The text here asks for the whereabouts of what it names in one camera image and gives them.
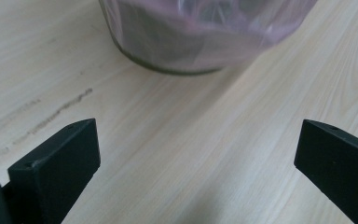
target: purple plastic bag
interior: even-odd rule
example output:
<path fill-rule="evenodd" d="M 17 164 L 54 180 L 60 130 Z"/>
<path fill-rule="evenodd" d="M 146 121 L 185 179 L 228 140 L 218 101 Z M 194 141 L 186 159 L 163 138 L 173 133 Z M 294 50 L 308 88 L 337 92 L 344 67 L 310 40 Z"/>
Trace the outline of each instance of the purple plastic bag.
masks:
<path fill-rule="evenodd" d="M 317 0 L 101 0 L 117 46 L 162 71 L 251 60 L 292 34 Z"/>

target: table surface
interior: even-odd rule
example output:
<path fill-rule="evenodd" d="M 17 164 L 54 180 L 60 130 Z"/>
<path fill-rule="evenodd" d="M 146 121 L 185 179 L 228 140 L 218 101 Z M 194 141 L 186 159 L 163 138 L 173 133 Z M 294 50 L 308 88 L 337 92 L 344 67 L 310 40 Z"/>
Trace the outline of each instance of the table surface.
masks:
<path fill-rule="evenodd" d="M 195 77 L 124 57 L 96 0 L 0 0 L 0 183 L 89 118 L 102 165 L 63 223 L 351 223 L 293 161 L 303 119 L 358 137 L 358 0 L 320 0 L 255 61 Z"/>

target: wooden table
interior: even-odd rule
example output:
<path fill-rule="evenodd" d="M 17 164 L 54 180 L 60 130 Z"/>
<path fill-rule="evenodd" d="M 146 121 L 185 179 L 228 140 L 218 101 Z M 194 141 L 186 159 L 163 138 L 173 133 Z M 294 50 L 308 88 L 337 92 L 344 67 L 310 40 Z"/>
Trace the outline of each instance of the wooden table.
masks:
<path fill-rule="evenodd" d="M 293 165 L 303 119 L 358 136 L 358 0 L 320 0 L 252 63 L 143 69 L 97 0 L 0 0 L 0 183 L 96 118 L 102 166 L 63 223 L 351 223 Z"/>

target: plastic bag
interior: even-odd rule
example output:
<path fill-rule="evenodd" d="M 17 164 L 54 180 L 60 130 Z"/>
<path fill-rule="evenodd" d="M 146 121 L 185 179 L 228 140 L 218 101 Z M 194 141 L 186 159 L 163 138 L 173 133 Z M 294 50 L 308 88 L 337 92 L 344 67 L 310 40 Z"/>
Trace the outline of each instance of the plastic bag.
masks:
<path fill-rule="evenodd" d="M 100 0 L 137 63 L 198 73 L 253 59 L 293 33 L 317 0 Z"/>

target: wood grain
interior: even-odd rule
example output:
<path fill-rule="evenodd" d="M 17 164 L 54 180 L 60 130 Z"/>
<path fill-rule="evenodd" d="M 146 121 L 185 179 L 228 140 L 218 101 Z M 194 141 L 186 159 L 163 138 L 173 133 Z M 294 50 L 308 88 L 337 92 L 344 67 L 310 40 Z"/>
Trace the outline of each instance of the wood grain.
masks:
<path fill-rule="evenodd" d="M 122 56 L 98 1 L 0 0 L 0 183 L 87 118 L 102 166 L 63 223 L 351 223 L 293 160 L 303 119 L 358 136 L 358 1 L 320 0 L 255 61 L 179 77 Z"/>

